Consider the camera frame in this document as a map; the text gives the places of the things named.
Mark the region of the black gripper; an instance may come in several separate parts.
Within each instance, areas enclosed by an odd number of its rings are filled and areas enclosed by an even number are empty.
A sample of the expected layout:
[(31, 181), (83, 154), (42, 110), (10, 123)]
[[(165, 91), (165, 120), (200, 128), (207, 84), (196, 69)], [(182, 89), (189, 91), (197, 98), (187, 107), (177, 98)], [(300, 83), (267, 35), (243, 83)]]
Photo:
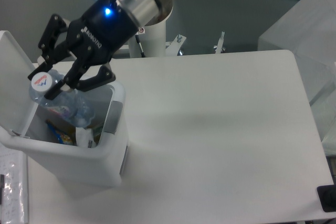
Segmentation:
[[(86, 57), (86, 65), (101, 66), (95, 76), (82, 80), (91, 66), (79, 67), (75, 62), (46, 92), (44, 98), (47, 100), (54, 100), (64, 92), (65, 86), (87, 92), (115, 81), (110, 66), (112, 55), (138, 31), (126, 11), (111, 4), (111, 0), (97, 0), (79, 19), (70, 22), (69, 28), (68, 24), (60, 15), (52, 14), (38, 44), (42, 63), (27, 78), (31, 80), (39, 72), (48, 72), (53, 65), (70, 57), (69, 50), (79, 59)], [(67, 42), (56, 46), (59, 35), (65, 32)]]

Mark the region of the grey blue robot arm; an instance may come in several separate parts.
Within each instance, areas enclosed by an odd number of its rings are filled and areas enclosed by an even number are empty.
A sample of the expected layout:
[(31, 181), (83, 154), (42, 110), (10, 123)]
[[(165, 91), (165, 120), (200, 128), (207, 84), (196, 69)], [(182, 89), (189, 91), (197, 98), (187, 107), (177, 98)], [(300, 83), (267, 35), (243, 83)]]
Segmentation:
[(41, 62), (28, 78), (74, 56), (72, 67), (46, 92), (46, 99), (53, 100), (66, 89), (86, 92), (114, 81), (110, 68), (114, 53), (171, 1), (97, 0), (71, 22), (53, 14), (38, 44)]

